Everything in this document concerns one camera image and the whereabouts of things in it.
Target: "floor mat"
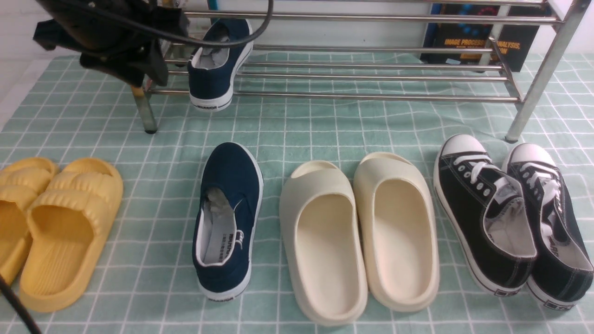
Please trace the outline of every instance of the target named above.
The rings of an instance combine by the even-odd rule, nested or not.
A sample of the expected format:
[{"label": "floor mat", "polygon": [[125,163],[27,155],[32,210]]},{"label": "floor mat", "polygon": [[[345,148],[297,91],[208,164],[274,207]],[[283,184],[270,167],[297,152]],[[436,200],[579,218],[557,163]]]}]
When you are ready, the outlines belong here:
[{"label": "floor mat", "polygon": [[[393,54],[269,53],[253,59],[414,62],[411,56]],[[524,92],[541,59],[531,55],[517,76]],[[169,87],[184,86],[186,77],[171,78]],[[490,83],[268,79],[238,80],[236,89],[505,93],[503,85]],[[591,256],[593,92],[594,55],[565,56],[520,139],[543,146],[557,161]],[[370,294],[359,321],[328,330],[309,322],[296,305],[278,207],[282,184],[297,166],[329,160],[352,178],[366,154],[387,151],[411,161],[431,184],[435,156],[453,134],[475,136],[501,164],[512,147],[501,139],[516,112],[513,105],[236,97],[226,110],[206,114],[186,96],[153,96],[151,104],[159,122],[153,136],[143,131],[126,85],[82,69],[77,58],[58,58],[0,133],[2,168],[30,156],[49,157],[61,167],[94,156],[113,163],[124,178],[124,202],[87,292],[66,310],[33,314],[47,333],[594,333],[592,289],[566,313],[538,306],[526,290],[506,299],[484,294],[470,277],[460,243],[437,202],[441,284],[429,309],[391,312]],[[229,140],[243,144],[257,158],[264,198],[251,283],[237,300],[214,303],[198,290],[191,241],[202,169],[210,152]],[[18,289],[18,280],[13,287]],[[0,333],[22,332],[24,326],[0,298]]]}]

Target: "black cord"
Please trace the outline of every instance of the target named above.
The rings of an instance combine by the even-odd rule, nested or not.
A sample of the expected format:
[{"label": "black cord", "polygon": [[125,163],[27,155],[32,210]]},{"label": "black cord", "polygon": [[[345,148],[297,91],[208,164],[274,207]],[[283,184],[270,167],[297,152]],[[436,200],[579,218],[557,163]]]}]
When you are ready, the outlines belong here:
[{"label": "black cord", "polygon": [[18,316],[21,318],[29,333],[31,334],[41,334],[41,330],[37,327],[35,320],[31,317],[31,314],[27,311],[25,306],[21,304],[21,301],[18,300],[18,297],[14,294],[14,291],[6,284],[2,275],[0,275],[0,292],[2,295],[8,300],[8,303],[14,308],[17,312]]},{"label": "black cord", "polygon": [[102,18],[105,20],[110,21],[111,23],[120,26],[122,28],[130,29],[136,31],[138,33],[142,33],[154,38],[165,39],[174,43],[182,43],[190,46],[196,46],[199,48],[207,47],[207,48],[234,48],[237,46],[243,46],[247,43],[253,41],[254,39],[258,38],[268,27],[270,23],[270,19],[272,18],[272,13],[274,10],[274,0],[268,0],[268,11],[266,12],[266,17],[264,18],[264,22],[262,25],[251,35],[234,40],[233,42],[211,42],[205,41],[185,36],[179,36],[176,34],[168,33],[166,31],[161,31],[159,29],[155,29],[150,26],[146,26],[144,24],[138,23],[136,21],[132,21],[129,18],[122,17],[118,14],[114,14],[109,11],[101,10],[95,7],[89,6],[86,2],[76,1],[76,0],[54,0],[55,2],[59,2],[62,5],[76,8],[86,14],[89,14],[96,18]]}]

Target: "cream slide sandal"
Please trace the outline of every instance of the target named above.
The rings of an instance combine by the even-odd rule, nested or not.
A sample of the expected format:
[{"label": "cream slide sandal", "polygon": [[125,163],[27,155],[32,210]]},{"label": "cream slide sandal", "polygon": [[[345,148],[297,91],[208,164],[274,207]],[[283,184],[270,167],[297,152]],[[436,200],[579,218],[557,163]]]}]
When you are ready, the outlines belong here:
[{"label": "cream slide sandal", "polygon": [[433,302],[440,265],[431,193],[423,175],[392,153],[371,153],[355,172],[367,280],[375,298],[400,312]]},{"label": "cream slide sandal", "polygon": [[355,321],[367,304],[355,198],[332,163],[297,167],[280,196],[280,230],[297,304],[314,323]]},{"label": "cream slide sandal", "polygon": [[27,209],[57,173],[58,166],[42,157],[23,159],[0,171],[0,276],[8,285],[31,248]]},{"label": "cream slide sandal", "polygon": [[85,291],[115,220],[124,183],[107,162],[76,160],[56,175],[27,211],[33,237],[23,268],[23,305],[52,312]]}]

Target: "metal rack bar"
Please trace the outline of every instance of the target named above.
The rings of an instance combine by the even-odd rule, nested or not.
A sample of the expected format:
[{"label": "metal rack bar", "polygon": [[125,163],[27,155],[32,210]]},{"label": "metal rack bar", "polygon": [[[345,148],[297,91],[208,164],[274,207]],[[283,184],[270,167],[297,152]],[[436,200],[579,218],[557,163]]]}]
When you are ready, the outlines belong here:
[{"label": "metal rack bar", "polygon": [[[186,89],[153,89],[152,94],[187,95]],[[292,93],[292,92],[249,92],[239,90],[236,96],[257,97],[305,97],[310,99],[336,100],[382,100],[382,101],[426,101],[426,102],[484,102],[484,103],[517,103],[516,97],[508,96],[475,96],[475,95],[424,95],[424,94],[341,94],[341,93]]]},{"label": "metal rack bar", "polygon": [[[172,75],[188,75],[187,71],[169,71]],[[343,81],[465,81],[465,82],[505,82],[506,77],[487,77],[484,75],[360,75],[360,74],[297,74],[297,73],[258,73],[239,72],[236,78],[256,79],[294,79],[294,80],[343,80]]]},{"label": "metal rack bar", "polygon": [[565,15],[564,23],[559,26],[557,34],[553,39],[549,51],[546,53],[542,60],[541,66],[538,68],[524,100],[516,104],[518,113],[511,123],[510,129],[505,135],[505,140],[509,142],[516,142],[520,138],[528,119],[532,115],[532,112],[536,108],[538,100],[541,99],[542,93],[545,91],[546,85],[551,80],[561,57],[565,53],[569,42],[573,34],[576,32],[577,27],[580,25],[590,0],[573,0],[567,14]]},{"label": "metal rack bar", "polygon": [[[482,103],[513,103],[518,113],[505,137],[509,142],[517,141],[524,129],[542,93],[551,79],[557,64],[567,49],[573,34],[590,4],[591,0],[572,0],[567,14],[561,18],[553,7],[549,17],[509,17],[510,5],[543,7],[547,0],[444,0],[448,4],[475,4],[475,5],[500,5],[497,16],[477,15],[359,15],[359,14],[317,14],[317,13],[274,13],[273,18],[279,20],[304,20],[304,21],[374,21],[374,22],[435,22],[435,23],[470,23],[493,24],[494,28],[484,48],[464,49],[463,53],[482,55],[479,65],[427,65],[427,64],[389,64],[369,62],[295,62],[295,61],[259,61],[244,64],[251,68],[303,68],[303,69],[349,69],[349,70],[439,70],[439,71],[495,71],[499,76],[484,75],[357,75],[357,74],[319,74],[319,73],[270,73],[243,71],[237,77],[249,78],[278,78],[297,80],[374,80],[374,81],[471,81],[487,83],[504,83],[509,96],[468,96],[468,95],[430,95],[430,94],[365,94],[365,93],[312,93],[312,92],[250,92],[238,91],[237,96],[279,97],[307,99],[352,99],[352,100],[392,100],[392,101],[425,101],[425,102],[482,102]],[[233,17],[262,19],[262,12],[232,12],[232,11],[193,11],[186,13],[189,17]],[[553,40],[541,67],[536,73],[530,89],[523,97],[514,81],[510,67],[505,61],[505,55],[497,45],[498,35],[503,25],[548,25],[552,26],[557,35]],[[185,49],[182,44],[171,44],[170,49]],[[402,48],[402,47],[354,47],[354,46],[296,46],[296,45],[255,45],[257,51],[283,51],[283,52],[390,52],[390,53],[461,53],[457,48]],[[492,55],[499,57],[501,65],[488,65]],[[168,52],[168,64],[184,65],[187,60],[182,53]],[[173,75],[186,75],[185,71],[170,71]],[[137,101],[140,117],[143,119],[145,129],[149,133],[156,131],[156,124],[150,110],[149,98],[151,94],[187,95],[187,89],[157,89],[150,82],[143,89],[132,88]]]},{"label": "metal rack bar", "polygon": [[[176,47],[183,44],[174,43]],[[286,52],[390,52],[390,53],[460,53],[456,48],[375,48],[368,46],[308,46],[308,45],[254,45],[255,51],[286,51]],[[491,53],[492,48],[469,48],[464,53]]]},{"label": "metal rack bar", "polygon": [[[510,12],[510,6],[500,6],[499,10],[497,11],[497,16],[507,16],[507,14]],[[498,40],[499,39],[499,35],[501,34],[501,31],[503,30],[503,25],[502,24],[496,24],[493,26],[493,28],[491,28],[491,32],[490,32],[490,36],[493,37],[494,40]],[[491,39],[487,39],[485,42],[485,47],[486,48],[491,48]],[[491,62],[491,54],[486,54],[483,53],[483,55],[481,56],[481,60],[479,61],[479,65],[488,65]]]},{"label": "metal rack bar", "polygon": [[[168,59],[167,64],[185,65],[187,59]],[[433,71],[495,71],[503,69],[501,65],[440,65],[440,64],[383,64],[376,62],[312,62],[312,61],[253,61],[243,67],[268,68],[334,68],[337,70],[433,70]]]},{"label": "metal rack bar", "polygon": [[[495,50],[495,54],[497,55],[497,58],[499,58],[500,61],[501,61],[501,59],[504,59],[503,53],[501,52],[501,49],[497,45],[497,41],[495,40],[495,38],[489,37],[489,42],[493,45],[493,49]],[[520,88],[518,87],[518,85],[516,84],[516,81],[514,80],[514,75],[511,72],[510,67],[504,61],[501,62],[501,65],[503,66],[503,69],[501,71],[499,71],[499,75],[501,75],[502,77],[505,77],[507,79],[507,81],[505,82],[505,89],[507,89],[507,93],[509,93],[509,95],[512,97],[517,97],[521,101],[522,93],[520,92]]]},{"label": "metal rack bar", "polygon": [[[263,19],[264,12],[246,11],[193,11],[186,12],[188,17],[201,18],[245,18]],[[275,12],[276,20],[298,21],[365,21],[365,22],[424,22],[424,23],[472,23],[472,24],[510,24],[517,26],[542,26],[561,23],[554,17],[525,16],[483,16],[483,15],[366,15],[366,14],[319,14]]]}]

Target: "sneaker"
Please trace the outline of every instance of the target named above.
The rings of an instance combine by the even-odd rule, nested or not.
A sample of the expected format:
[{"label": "sneaker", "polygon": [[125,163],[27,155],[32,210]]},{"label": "sneaker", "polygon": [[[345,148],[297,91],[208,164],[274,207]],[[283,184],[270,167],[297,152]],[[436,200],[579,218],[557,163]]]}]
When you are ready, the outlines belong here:
[{"label": "sneaker", "polygon": [[[204,40],[229,42],[251,35],[248,20],[219,19],[204,35]],[[227,108],[233,98],[233,81],[254,42],[232,49],[198,48],[188,62],[189,97],[192,104],[204,111]]]},{"label": "sneaker", "polygon": [[465,134],[443,144],[433,177],[477,285],[499,297],[518,293],[536,260],[520,183]]},{"label": "sneaker", "polygon": [[256,160],[240,144],[223,143],[208,158],[192,257],[210,300],[232,300],[248,285],[263,184]]},{"label": "sneaker", "polygon": [[522,184],[538,249],[528,287],[544,306],[569,310],[590,288],[594,270],[561,171],[534,144],[516,146],[503,170]]}]

